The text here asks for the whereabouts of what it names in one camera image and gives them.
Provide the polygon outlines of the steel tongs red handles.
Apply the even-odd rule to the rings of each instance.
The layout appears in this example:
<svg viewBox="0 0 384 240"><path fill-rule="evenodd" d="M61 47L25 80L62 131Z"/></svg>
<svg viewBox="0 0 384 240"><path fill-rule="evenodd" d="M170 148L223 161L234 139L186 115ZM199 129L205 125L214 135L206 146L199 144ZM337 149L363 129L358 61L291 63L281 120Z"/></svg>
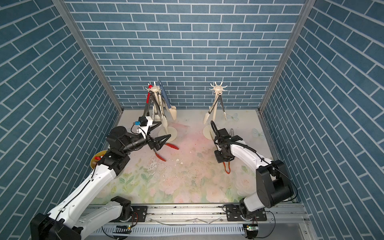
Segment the steel tongs red handles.
<svg viewBox="0 0 384 240"><path fill-rule="evenodd" d="M230 136L234 136L234 129L230 129ZM226 174L230 174L231 173L231 167L230 167L230 162L228 162L228 164L226 165L225 162L223 162L223 165L224 165L224 169L225 169L225 172Z"/></svg>

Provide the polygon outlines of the red tip grey tongs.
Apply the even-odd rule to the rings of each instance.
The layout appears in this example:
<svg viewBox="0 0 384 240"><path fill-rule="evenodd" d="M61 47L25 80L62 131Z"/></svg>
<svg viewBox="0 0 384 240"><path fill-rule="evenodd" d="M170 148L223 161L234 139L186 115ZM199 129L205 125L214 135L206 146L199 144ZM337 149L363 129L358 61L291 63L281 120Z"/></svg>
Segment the red tip grey tongs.
<svg viewBox="0 0 384 240"><path fill-rule="evenodd" d="M170 144L170 143L166 143L160 150L156 150L154 149L154 152L155 152L155 156L163 161L163 162L166 162L167 160L162 156L163 153L167 153L169 151L178 151L180 148L177 147L176 145L173 145L173 144Z"/></svg>

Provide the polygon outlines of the red ring steel tongs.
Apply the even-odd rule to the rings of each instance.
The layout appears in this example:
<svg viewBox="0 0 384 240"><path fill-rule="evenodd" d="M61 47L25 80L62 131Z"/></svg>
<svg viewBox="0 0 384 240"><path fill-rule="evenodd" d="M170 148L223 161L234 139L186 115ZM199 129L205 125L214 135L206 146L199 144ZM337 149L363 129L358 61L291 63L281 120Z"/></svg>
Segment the red ring steel tongs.
<svg viewBox="0 0 384 240"><path fill-rule="evenodd" d="M151 91L150 90L152 87L153 87L152 85L148 86L148 95L147 95L146 105L145 105L144 112L143 112L143 117L150 115L149 114L150 104L151 104Z"/></svg>

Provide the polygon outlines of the blue wooden tip tongs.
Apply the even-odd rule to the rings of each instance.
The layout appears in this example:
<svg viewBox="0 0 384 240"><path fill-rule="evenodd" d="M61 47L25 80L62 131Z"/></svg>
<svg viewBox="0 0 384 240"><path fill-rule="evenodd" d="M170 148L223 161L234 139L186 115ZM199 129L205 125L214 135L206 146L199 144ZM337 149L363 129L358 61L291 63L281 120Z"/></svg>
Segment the blue wooden tip tongs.
<svg viewBox="0 0 384 240"><path fill-rule="evenodd" d="M175 121L177 119L177 108L175 106L172 106L171 105L171 102L168 98L168 95L165 91L165 88L162 84L161 81L158 81L159 82L159 87L160 87L160 90L161 90L161 95L162 97L164 98L165 102L166 102L166 105L167 105L167 108L168 108L168 111L170 112L171 116L172 116L172 119Z"/></svg>

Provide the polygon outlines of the cream silicone steel tongs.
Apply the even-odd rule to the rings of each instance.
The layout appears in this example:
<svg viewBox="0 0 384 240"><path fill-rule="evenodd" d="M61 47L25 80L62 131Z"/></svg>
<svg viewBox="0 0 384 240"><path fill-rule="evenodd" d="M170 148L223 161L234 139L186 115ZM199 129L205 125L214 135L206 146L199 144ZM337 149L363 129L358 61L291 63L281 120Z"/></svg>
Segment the cream silicone steel tongs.
<svg viewBox="0 0 384 240"><path fill-rule="evenodd" d="M161 96L157 92L152 93L154 101L154 118L155 121L162 122L162 126L166 129L168 127L168 120L164 113L164 107Z"/></svg>

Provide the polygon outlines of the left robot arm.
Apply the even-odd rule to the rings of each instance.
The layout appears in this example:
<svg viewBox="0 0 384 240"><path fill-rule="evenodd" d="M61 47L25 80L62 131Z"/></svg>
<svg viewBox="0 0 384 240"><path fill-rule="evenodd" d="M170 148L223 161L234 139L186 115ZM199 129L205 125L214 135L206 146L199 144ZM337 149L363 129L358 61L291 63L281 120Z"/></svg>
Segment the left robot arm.
<svg viewBox="0 0 384 240"><path fill-rule="evenodd" d="M170 135L152 138L150 133L161 122L140 117L137 133L123 126L113 128L107 135L109 149L97 162L90 175L60 204L47 214L37 214L30 223L33 240L83 240L110 221L129 221L131 202L123 197L112 198L105 206L81 218L81 214L99 192L114 180L130 161L130 153L148 145L160 150Z"/></svg>

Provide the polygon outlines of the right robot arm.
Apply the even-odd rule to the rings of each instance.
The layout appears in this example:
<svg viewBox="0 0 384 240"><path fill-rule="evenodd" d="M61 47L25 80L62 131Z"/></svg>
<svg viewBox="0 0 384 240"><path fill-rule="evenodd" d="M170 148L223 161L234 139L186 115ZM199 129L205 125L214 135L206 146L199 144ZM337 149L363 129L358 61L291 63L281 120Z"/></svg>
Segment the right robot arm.
<svg viewBox="0 0 384 240"><path fill-rule="evenodd" d="M231 136L225 128L218 129L214 121L211 128L217 147L214 154L217 162L224 164L225 172L231 172L230 163L238 158L256 173L256 192L241 199L238 205L223 207L227 216L240 215L245 221L254 221L266 208L298 197L298 189L282 161L265 158L238 135Z"/></svg>

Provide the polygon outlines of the cream utensil rack left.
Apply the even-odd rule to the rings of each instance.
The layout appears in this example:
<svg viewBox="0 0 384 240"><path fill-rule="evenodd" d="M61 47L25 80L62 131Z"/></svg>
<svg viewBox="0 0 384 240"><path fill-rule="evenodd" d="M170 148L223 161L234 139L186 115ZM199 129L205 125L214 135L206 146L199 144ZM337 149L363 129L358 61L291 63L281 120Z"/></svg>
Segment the cream utensil rack left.
<svg viewBox="0 0 384 240"><path fill-rule="evenodd" d="M174 127L170 127L165 111L168 111L175 121L177 119L177 108L171 105L171 102L167 96L165 88L161 82L154 82L153 85L148 85L148 94L144 110L144 116L150 116L150 107L153 105L152 117L155 122L161 122L163 127L159 131L161 134L171 135L167 142L172 142L176 139L178 132Z"/></svg>

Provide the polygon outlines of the cream utensil rack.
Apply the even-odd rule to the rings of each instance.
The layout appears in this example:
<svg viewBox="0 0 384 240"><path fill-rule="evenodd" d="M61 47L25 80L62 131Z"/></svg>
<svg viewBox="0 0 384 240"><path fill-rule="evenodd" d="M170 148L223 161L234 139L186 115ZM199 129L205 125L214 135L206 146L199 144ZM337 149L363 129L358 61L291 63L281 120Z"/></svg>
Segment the cream utensil rack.
<svg viewBox="0 0 384 240"><path fill-rule="evenodd" d="M215 99L214 99L213 104L209 107L208 112L205 114L205 116L203 118L203 124L205 125L205 127L203 128L203 135L206 139L211 138L211 130L212 130L211 127L207 125L208 119L210 116L212 116L212 120L215 121L217 109L218 109L218 104L221 105L225 119L227 119L227 115L226 115L225 107L224 107L224 102L223 102L223 98L222 98L223 92L226 91L227 86L223 86L223 82L221 82L219 84L214 82L214 84L211 84L211 87L212 87L211 90L215 94Z"/></svg>
<svg viewBox="0 0 384 240"><path fill-rule="evenodd" d="M168 111L175 121L177 119L177 108L171 105L171 102L167 96L165 88L161 82L154 82L153 85L148 85L148 94L144 110L144 116L150 116L150 107L153 105L152 117L155 122L161 122L163 127L159 131L161 134L171 135L167 142L172 142L176 139L178 132L174 127L170 127L165 111Z"/></svg>

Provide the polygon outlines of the cream utensil rack right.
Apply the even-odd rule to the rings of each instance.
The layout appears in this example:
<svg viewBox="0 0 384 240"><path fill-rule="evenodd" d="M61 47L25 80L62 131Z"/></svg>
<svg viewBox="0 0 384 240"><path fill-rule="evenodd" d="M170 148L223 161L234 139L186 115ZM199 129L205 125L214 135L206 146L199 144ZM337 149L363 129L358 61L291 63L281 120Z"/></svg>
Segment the cream utensil rack right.
<svg viewBox="0 0 384 240"><path fill-rule="evenodd" d="M215 121L217 109L218 109L218 104L221 105L225 119L227 119L227 115L226 115L225 107L224 107L224 102L223 102L223 98L222 98L223 92L226 91L227 86L223 86L223 82L221 82L219 84L214 82L214 84L211 84L211 87L212 87L211 90L215 94L215 99L214 99L213 104L209 107L208 112L205 114L205 116L203 118L203 124L205 125L205 127L203 128L203 135L206 139L211 138L211 130L212 130L211 127L207 125L208 119L210 116L212 116L212 120Z"/></svg>

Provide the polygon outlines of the yellow bowl with items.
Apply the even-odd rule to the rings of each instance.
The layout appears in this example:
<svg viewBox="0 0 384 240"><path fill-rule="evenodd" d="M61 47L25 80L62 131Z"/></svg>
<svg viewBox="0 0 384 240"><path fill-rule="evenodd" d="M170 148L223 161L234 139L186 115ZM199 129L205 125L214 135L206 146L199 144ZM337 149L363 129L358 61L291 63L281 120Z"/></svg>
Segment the yellow bowl with items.
<svg viewBox="0 0 384 240"><path fill-rule="evenodd" d="M96 167L98 161L100 161L104 157L106 152L107 152L107 150L104 150L104 151L100 151L94 155L94 157L91 159L91 163L90 163L90 166L92 169L94 169Z"/></svg>

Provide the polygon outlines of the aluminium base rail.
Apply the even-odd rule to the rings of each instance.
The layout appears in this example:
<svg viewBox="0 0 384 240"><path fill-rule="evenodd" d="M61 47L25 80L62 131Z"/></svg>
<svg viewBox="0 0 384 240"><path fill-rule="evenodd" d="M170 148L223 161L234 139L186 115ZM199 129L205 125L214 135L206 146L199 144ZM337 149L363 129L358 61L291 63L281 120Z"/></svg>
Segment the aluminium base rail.
<svg viewBox="0 0 384 240"><path fill-rule="evenodd" d="M107 223L89 239L317 239L302 204L279 204L248 216L243 216L238 204L136 204L132 207L134 220Z"/></svg>

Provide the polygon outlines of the aluminium corner post left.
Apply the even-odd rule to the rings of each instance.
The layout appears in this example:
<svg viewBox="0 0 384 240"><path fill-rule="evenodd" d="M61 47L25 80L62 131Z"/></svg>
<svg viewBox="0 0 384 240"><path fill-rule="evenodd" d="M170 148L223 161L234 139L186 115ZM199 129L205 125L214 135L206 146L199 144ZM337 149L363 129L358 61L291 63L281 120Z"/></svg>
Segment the aluminium corner post left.
<svg viewBox="0 0 384 240"><path fill-rule="evenodd" d="M118 112L120 114L122 114L124 111L124 108L122 107L122 105L120 104L114 91L112 90L111 85L109 84L109 82L108 82L105 74L103 73L103 70L101 69L99 63L97 62L94 54L92 53L86 39L84 38L83 34L81 33L81 30L79 29L75 19L71 15L65 1L52 0L52 2L54 4L54 6L56 7L56 9L58 10L60 16L62 17L62 19L64 20L64 22L68 26L71 34L75 38L75 40L78 43L83 54L85 55L85 57L89 61L89 64L91 65L92 69L94 70L94 72L98 76L99 81L101 82L101 84L103 85L105 90L107 91L107 93L108 93L110 99L112 100L112 102L114 103L116 109L118 110Z"/></svg>

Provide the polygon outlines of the aluminium corner post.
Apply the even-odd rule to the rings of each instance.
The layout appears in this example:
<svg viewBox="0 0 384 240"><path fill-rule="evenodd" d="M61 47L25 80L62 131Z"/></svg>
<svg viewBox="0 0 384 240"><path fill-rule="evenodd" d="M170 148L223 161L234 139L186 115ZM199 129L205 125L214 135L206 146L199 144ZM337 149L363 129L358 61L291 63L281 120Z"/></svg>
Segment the aluminium corner post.
<svg viewBox="0 0 384 240"><path fill-rule="evenodd" d="M295 24L293 31L292 31L292 33L291 33L291 35L287 41L287 45L284 49L283 54L280 57L278 66L276 67L274 75L271 78L271 81L267 87L266 93L265 93L265 95L262 99L262 102L258 108L260 114L262 114L262 112L267 107L268 101L269 101L269 99L273 93L273 90L279 81L279 77L282 74L282 71L283 71L283 69L284 69L284 67L288 61L288 58L289 58L297 40L298 40L298 37L299 37L303 27L304 27L304 24L305 24L305 22L309 16L312 8L313 8L315 2L316 2L315 0L305 1L305 4L304 4L304 6L303 6L303 8L299 14L298 21Z"/></svg>
<svg viewBox="0 0 384 240"><path fill-rule="evenodd" d="M112 102L114 103L116 109L118 110L118 112L120 114L122 114L124 111L124 108L122 107L122 105L120 104L114 91L112 90L111 85L109 84L109 82L108 82L105 74L103 73L103 70L101 69L99 63L97 62L94 54L92 53L86 39L84 38L83 34L81 33L81 30L79 29L75 19L71 15L65 1L52 0L52 2L54 4L54 6L56 7L56 9L58 10L60 16L62 17L62 19L64 20L64 22L68 26L71 34L75 38L75 40L78 43L83 54L85 55L85 57L89 61L89 64L91 65L92 69L94 70L94 72L98 76L99 81L101 82L101 84L103 85L105 90L107 91L107 93L108 93L110 99L112 100Z"/></svg>

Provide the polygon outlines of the aluminium corner post right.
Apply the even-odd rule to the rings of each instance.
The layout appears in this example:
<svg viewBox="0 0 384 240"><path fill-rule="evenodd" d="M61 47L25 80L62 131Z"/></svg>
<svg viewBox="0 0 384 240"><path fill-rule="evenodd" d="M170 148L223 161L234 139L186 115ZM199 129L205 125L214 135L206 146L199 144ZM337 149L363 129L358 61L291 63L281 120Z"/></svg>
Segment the aluminium corner post right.
<svg viewBox="0 0 384 240"><path fill-rule="evenodd" d="M271 81L267 87L266 93L265 93L265 95L262 99L262 102L258 108L260 114L262 114L262 112L267 107L268 101L269 101L269 99L273 93L273 90L279 81L279 77L282 74L282 71L283 71L283 69L284 69L284 67L288 61L288 58L289 58L297 40L298 40L298 37L299 37L303 27L304 27L304 24L305 24L305 22L309 16L312 8L313 8L315 2L316 2L315 0L305 1L305 4L304 4L304 6L303 6L303 8L299 14L298 21L295 24L293 31L292 31L292 33L291 33L291 35L287 41L287 45L284 49L283 54L280 57L278 66L276 67L274 75L271 78Z"/></svg>

